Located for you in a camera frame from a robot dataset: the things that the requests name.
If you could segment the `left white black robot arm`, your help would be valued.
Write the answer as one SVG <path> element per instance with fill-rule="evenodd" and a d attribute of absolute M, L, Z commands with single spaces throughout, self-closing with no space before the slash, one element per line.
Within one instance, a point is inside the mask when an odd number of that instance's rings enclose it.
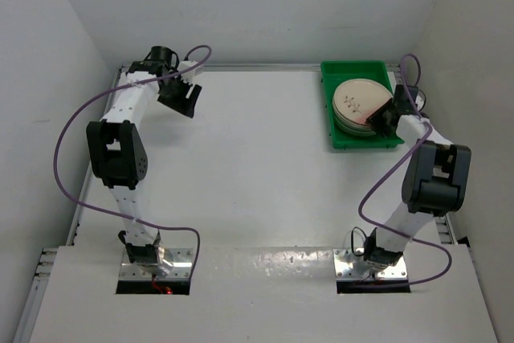
<path fill-rule="evenodd" d="M 163 61 L 135 62 L 125 73 L 126 88 L 99 121 L 86 128 L 94 175 L 116 200 L 124 224 L 119 234 L 128 260 L 152 276 L 164 277 L 173 268 L 173 256 L 161 244 L 159 230 L 142 224 L 145 216 L 142 182 L 149 159 L 138 132 L 148 105 L 154 101 L 193 117 L 202 90 L 193 80 L 198 62 L 182 60 L 177 76 Z"/>

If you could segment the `yellow and cream plate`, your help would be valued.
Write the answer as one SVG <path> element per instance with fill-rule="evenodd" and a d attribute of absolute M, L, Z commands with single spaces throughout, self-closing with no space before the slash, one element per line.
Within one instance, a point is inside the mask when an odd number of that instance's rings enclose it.
<path fill-rule="evenodd" d="M 373 131 L 368 125 L 357 124 L 343 117 L 343 115 L 335 107 L 332 108 L 332 113 L 335 122 L 341 129 L 348 129 L 362 133 L 371 133 Z"/>

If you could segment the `green and cream plate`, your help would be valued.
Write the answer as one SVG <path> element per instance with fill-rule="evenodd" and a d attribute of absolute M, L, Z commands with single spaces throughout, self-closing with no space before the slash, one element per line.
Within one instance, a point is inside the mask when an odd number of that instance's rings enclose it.
<path fill-rule="evenodd" d="M 371 133 L 362 133 L 362 132 L 356 132 L 356 131 L 348 130 L 348 129 L 341 129 L 341 130 L 343 130 L 344 132 L 346 132 L 348 134 L 354 135 L 356 137 L 372 137 L 376 134 L 374 131 L 372 131 Z"/>

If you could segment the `pink and cream plate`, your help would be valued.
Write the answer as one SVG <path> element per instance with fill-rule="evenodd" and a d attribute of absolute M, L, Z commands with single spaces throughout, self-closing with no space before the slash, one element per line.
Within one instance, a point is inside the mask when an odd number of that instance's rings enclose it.
<path fill-rule="evenodd" d="M 376 81 L 347 80 L 333 93 L 332 107 L 352 122 L 369 126 L 367 119 L 392 99 L 391 91 Z"/>

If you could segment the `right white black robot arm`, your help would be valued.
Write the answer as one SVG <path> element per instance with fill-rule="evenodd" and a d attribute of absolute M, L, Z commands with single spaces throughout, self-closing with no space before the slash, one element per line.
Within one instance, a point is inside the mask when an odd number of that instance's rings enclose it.
<path fill-rule="evenodd" d="M 397 134 L 410 150 L 373 186 L 358 207 L 358 214 L 375 226 L 366 238 L 362 260 L 375 269 L 392 267 L 402 258 L 408 242 L 432 219 L 461 208 L 465 199 L 471 149 L 441 136 L 416 108 L 410 89 L 394 96 L 366 120 L 378 134 Z M 401 187 L 401 202 L 384 224 L 365 217 L 370 196 L 401 165 L 408 162 Z"/>

